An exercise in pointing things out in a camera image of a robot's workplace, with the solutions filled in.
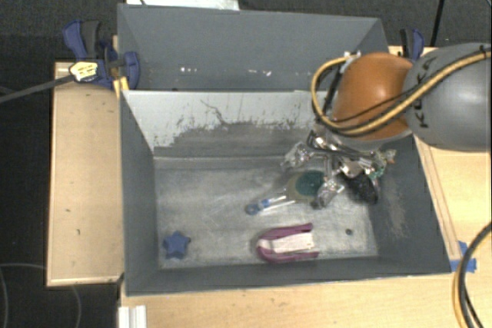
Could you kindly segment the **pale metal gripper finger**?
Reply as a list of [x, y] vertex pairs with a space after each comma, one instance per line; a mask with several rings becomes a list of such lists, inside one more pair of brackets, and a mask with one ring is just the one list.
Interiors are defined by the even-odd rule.
[[314, 209], [327, 207], [332, 200], [344, 191], [344, 185], [336, 180], [325, 181], [318, 189], [312, 202]]
[[287, 171], [302, 167], [313, 155], [313, 151], [304, 142], [298, 142], [284, 155], [281, 168], [283, 171]]

